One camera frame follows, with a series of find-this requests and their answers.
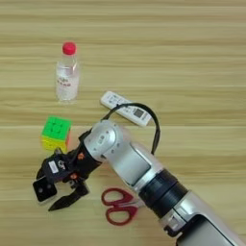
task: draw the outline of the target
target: green cube face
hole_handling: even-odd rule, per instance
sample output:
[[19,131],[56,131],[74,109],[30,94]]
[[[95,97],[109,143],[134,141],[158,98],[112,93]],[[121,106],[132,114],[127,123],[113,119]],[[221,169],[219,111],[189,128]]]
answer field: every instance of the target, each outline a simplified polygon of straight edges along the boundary
[[56,116],[48,117],[43,128],[42,135],[50,138],[66,141],[72,122]]

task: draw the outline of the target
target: plastic water bottle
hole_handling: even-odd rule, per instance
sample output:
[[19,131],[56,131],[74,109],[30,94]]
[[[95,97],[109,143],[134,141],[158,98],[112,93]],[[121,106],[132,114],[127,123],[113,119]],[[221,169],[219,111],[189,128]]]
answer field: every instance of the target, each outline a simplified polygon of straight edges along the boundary
[[62,52],[61,60],[57,63],[57,97],[60,101],[72,101],[77,97],[80,82],[76,44],[64,43]]

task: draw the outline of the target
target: wooden table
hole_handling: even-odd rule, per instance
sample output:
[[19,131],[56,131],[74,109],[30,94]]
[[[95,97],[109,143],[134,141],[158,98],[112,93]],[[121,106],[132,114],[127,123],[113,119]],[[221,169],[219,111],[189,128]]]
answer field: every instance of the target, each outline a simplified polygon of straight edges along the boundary
[[[32,182],[51,155],[39,140],[47,116],[73,121],[72,149],[107,112],[106,90],[157,113],[158,159],[245,236],[245,12],[243,0],[0,0],[1,245],[175,245],[148,209],[123,228],[106,221],[102,191],[126,188],[108,164],[71,208],[37,203]],[[65,40],[83,66],[78,101],[67,106],[54,94]],[[113,119],[151,146],[153,123]]]

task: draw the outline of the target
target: red scissors handle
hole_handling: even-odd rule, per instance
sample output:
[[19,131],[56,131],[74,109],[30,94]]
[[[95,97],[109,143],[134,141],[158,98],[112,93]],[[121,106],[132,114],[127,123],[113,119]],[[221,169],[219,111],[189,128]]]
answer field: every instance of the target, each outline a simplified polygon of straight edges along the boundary
[[[107,201],[105,199],[106,195],[110,192],[113,192],[113,191],[116,191],[116,192],[120,193],[121,195],[123,195],[123,198],[116,200],[116,201],[111,201],[111,202]],[[129,194],[127,191],[125,191],[124,189],[121,189],[121,188],[108,188],[103,192],[101,198],[102,198],[102,202],[104,205],[114,206],[114,207],[117,207],[120,204],[129,203],[134,199],[134,197],[131,194]]]
[[[117,222],[117,221],[112,220],[111,219],[111,214],[114,213],[114,212],[118,212],[118,211],[126,211],[126,212],[128,212],[128,214],[129,214],[128,218],[125,221],[122,221],[122,222]],[[106,211],[106,218],[114,226],[124,226],[124,225],[128,224],[133,219],[133,217],[135,216],[136,212],[137,212],[137,208],[136,207],[132,207],[132,206],[122,207],[122,208],[121,207],[115,207],[115,208],[108,209]]]

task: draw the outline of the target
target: robotic arm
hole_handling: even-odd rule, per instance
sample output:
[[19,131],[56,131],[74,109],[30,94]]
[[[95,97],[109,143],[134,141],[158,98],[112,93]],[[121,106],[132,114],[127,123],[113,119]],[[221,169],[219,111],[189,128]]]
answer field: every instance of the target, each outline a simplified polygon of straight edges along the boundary
[[177,237],[177,245],[246,246],[154,155],[132,142],[125,128],[104,118],[82,134],[80,142],[78,148],[67,155],[55,151],[53,156],[44,160],[37,173],[34,189],[39,201],[56,194],[56,182],[69,182],[75,189],[70,195],[61,197],[50,210],[69,207],[88,194],[88,175],[108,161],[123,182],[156,214],[163,229],[170,236]]
[[85,147],[100,162],[108,160],[123,182],[160,219],[180,246],[245,246],[212,209],[183,187],[126,129],[109,120],[97,123]]

